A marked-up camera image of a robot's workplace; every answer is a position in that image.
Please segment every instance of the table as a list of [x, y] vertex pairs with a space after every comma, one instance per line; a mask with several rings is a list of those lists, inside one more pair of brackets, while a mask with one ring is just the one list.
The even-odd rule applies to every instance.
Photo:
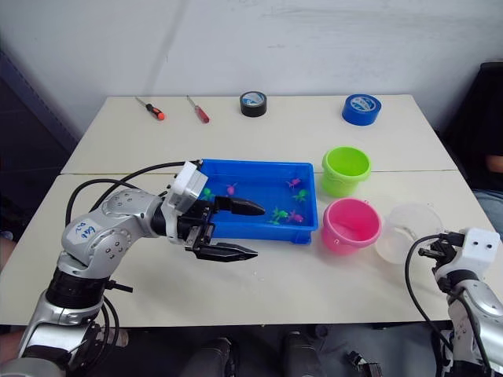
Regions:
[[[332, 201], [318, 184], [318, 217]], [[72, 190], [95, 176], [61, 175], [31, 220], [0, 275], [0, 323], [26, 324], [40, 292], [50, 281], [61, 251], [64, 210]], [[161, 192], [169, 174], [146, 174], [132, 183]], [[81, 192], [73, 211], [89, 210], [105, 190]], [[404, 202], [429, 204], [447, 229], [492, 229], [458, 171], [380, 172], [358, 186], [381, 215]], [[337, 257], [324, 249], [320, 232], [309, 246], [288, 242], [238, 240], [259, 252], [246, 262], [195, 259], [165, 238], [141, 239], [112, 276], [134, 293], [106, 295], [119, 310], [124, 327], [231, 324], [366, 323], [422, 320], [405, 286], [403, 266], [391, 265], [372, 247]], [[433, 261], [415, 257], [411, 279], [417, 297], [433, 320], [445, 320], [446, 297], [431, 274]], [[503, 298], [503, 251], [490, 267], [487, 282]]]
[[377, 98], [383, 105], [377, 121], [361, 127], [340, 115], [346, 96], [268, 97], [267, 113], [258, 118], [240, 113], [238, 97], [194, 97], [209, 124], [185, 97], [145, 100], [167, 114], [163, 122], [133, 97], [109, 97], [62, 173], [127, 174], [193, 159], [309, 162], [321, 172], [324, 153], [340, 145], [366, 152], [373, 171], [457, 169], [412, 96]]

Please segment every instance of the handwritten label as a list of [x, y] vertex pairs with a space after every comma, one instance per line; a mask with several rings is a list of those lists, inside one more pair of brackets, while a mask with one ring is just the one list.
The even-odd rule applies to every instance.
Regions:
[[70, 229], [66, 236], [66, 239], [74, 245], [85, 243], [93, 238], [94, 235], [102, 229], [102, 226], [99, 226], [90, 218], [84, 218], [83, 220], [76, 223], [72, 227], [72, 229]]

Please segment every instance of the pink toy fish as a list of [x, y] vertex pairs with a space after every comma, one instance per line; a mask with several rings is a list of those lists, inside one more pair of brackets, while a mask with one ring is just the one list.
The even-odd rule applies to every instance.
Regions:
[[288, 184], [288, 187], [293, 189], [300, 183], [300, 178], [293, 178], [291, 182], [286, 182]]
[[229, 195], [234, 195], [236, 193], [236, 185], [237, 183], [234, 183], [233, 185], [227, 185], [227, 193]]
[[304, 218], [302, 217], [302, 215], [296, 214], [295, 210], [293, 210], [292, 212], [290, 212], [290, 216], [288, 216], [286, 221], [290, 222], [291, 220], [295, 222], [302, 222], [304, 221]]

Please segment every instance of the red screwdriver handle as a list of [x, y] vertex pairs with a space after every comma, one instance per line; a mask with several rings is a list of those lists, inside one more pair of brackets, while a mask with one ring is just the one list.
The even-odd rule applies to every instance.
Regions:
[[199, 117], [199, 119], [201, 119], [201, 122], [208, 123], [210, 121], [210, 117], [206, 115], [206, 113], [203, 111], [202, 108], [196, 105], [194, 107], [194, 110], [196, 111], [196, 114]]
[[158, 120], [164, 120], [164, 113], [158, 108], [154, 108], [152, 104], [147, 104], [145, 106], [149, 112], [151, 112]]

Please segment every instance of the green bucket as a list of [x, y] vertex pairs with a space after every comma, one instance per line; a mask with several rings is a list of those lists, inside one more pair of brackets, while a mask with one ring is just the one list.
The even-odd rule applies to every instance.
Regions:
[[338, 147], [323, 156], [321, 187], [337, 198], [351, 195], [370, 175], [370, 158], [359, 149]]

